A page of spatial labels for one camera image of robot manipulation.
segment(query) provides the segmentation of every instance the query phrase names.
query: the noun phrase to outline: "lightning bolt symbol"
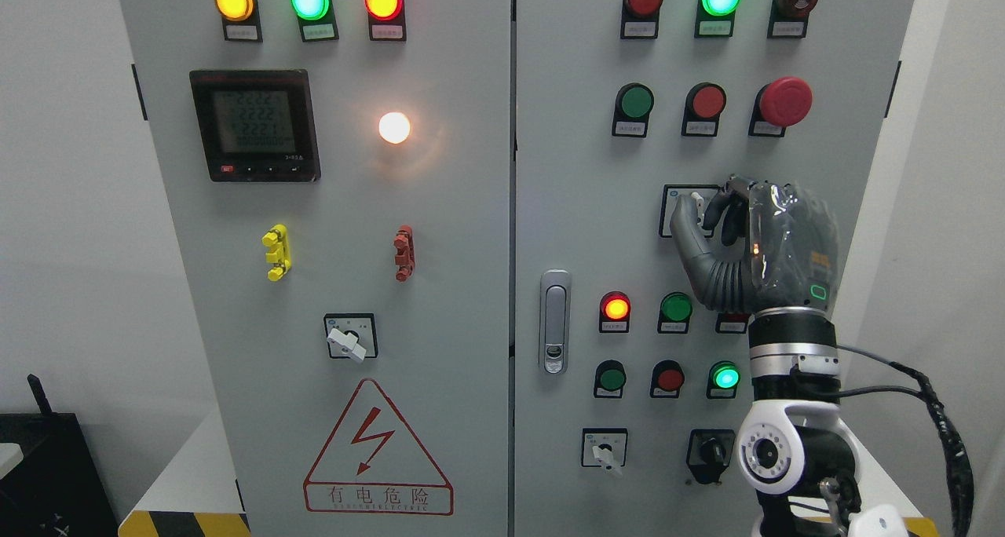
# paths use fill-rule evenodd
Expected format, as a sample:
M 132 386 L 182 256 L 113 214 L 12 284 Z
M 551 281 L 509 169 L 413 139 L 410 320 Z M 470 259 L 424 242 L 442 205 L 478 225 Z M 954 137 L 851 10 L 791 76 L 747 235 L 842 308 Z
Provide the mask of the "lightning bolt symbol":
M 370 455 L 370 458 L 367 459 L 367 462 L 360 463 L 359 470 L 356 470 L 356 476 L 362 475 L 367 471 L 367 469 L 370 468 L 370 461 L 374 460 L 374 457 L 376 457 L 377 454 L 380 453 L 380 450 L 383 449 L 385 444 L 387 444 L 388 439 L 390 439 L 391 435 L 394 434 L 394 431 L 384 431 L 382 433 L 363 436 L 363 433 L 366 432 L 367 428 L 369 428 L 371 424 L 373 424 L 374 420 L 377 419 L 378 415 L 380 415 L 380 408 L 379 407 L 371 408 L 370 414 L 367 415 L 366 419 L 364 419 L 363 424 L 360 425 L 360 430 L 356 431 L 356 436 L 353 437 L 353 441 L 350 443 L 350 444 L 356 444 L 357 442 L 374 440 L 375 438 L 381 439 L 380 444 L 377 445 L 377 449 L 374 449 L 374 452 Z

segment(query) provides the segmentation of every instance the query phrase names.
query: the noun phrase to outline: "yellow connector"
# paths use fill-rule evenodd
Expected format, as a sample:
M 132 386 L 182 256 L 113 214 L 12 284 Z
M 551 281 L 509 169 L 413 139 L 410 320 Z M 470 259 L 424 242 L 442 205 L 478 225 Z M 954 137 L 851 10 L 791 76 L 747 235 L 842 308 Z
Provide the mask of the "yellow connector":
M 268 271 L 268 280 L 278 282 L 286 276 L 292 262 L 289 260 L 289 234 L 285 225 L 273 225 L 268 232 L 262 235 L 261 243 L 268 247 L 265 252 L 265 261 L 272 264 Z

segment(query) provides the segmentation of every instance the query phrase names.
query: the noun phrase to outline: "gray metal panel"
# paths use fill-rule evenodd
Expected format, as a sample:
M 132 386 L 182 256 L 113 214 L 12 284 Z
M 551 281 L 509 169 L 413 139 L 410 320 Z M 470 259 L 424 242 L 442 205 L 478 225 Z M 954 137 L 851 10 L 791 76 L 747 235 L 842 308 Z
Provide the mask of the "gray metal panel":
M 289 0 L 258 2 L 262 44 L 223 41 L 213 0 L 122 0 L 252 530 L 504 535 L 511 0 L 405 0 L 403 44 L 368 39 L 363 0 L 334 0 L 342 39 L 310 44 Z M 306 68 L 320 182 L 210 182 L 196 68 Z M 376 132 L 389 111 L 412 119 L 398 148 Z M 259 239 L 274 223 L 293 267 L 272 284 Z M 417 252 L 405 284 L 392 261 L 401 224 Z M 330 359 L 331 312 L 375 313 L 380 357 Z M 307 511 L 305 477 L 362 377 L 452 483 L 452 516 Z
M 847 253 L 913 0 L 820 0 L 802 40 L 766 38 L 771 0 L 743 0 L 729 39 L 693 39 L 696 0 L 664 0 L 659 38 L 620 40 L 621 0 L 518 0 L 516 511 L 527 535 L 746 535 L 757 501 L 737 466 L 722 486 L 688 484 L 689 430 L 738 428 L 749 409 L 745 336 L 714 332 L 697 308 L 687 335 L 658 335 L 660 300 L 689 293 L 672 239 L 657 235 L 663 184 L 721 183 L 733 172 L 798 181 L 837 214 Z M 754 98 L 782 75 L 807 79 L 809 116 L 784 139 L 747 136 Z M 655 94 L 645 139 L 610 136 L 613 102 L 632 81 Z M 719 136 L 680 137 L 695 83 L 723 85 Z M 538 365 L 540 281 L 572 278 L 570 362 Z M 599 334 L 600 298 L 631 298 L 631 332 Z M 592 397 L 606 359 L 628 376 L 621 399 Z M 651 399 L 649 377 L 678 361 L 678 399 Z M 744 374 L 736 400 L 709 400 L 719 360 Z M 627 427 L 624 478 L 580 466 L 581 429 Z

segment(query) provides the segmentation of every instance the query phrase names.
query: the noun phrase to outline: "warning triangle sign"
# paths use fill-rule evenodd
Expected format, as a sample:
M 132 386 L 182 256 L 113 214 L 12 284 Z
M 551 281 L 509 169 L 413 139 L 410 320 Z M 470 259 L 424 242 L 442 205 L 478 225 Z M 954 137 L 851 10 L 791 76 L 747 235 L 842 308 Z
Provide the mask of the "warning triangle sign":
M 453 515 L 453 487 L 373 378 L 349 398 L 304 498 L 311 512 Z

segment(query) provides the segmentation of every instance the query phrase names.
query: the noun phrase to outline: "white indicator light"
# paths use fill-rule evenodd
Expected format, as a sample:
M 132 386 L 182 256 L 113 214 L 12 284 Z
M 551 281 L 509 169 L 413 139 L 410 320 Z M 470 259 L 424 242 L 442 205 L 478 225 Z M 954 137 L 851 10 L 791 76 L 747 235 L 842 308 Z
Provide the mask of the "white indicator light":
M 401 143 L 405 143 L 405 139 L 407 139 L 408 135 L 412 132 L 412 123 L 409 123 L 405 114 L 400 112 L 391 112 L 380 118 L 380 124 L 377 126 L 377 131 L 380 132 L 381 139 L 384 139 L 392 145 L 399 145 Z

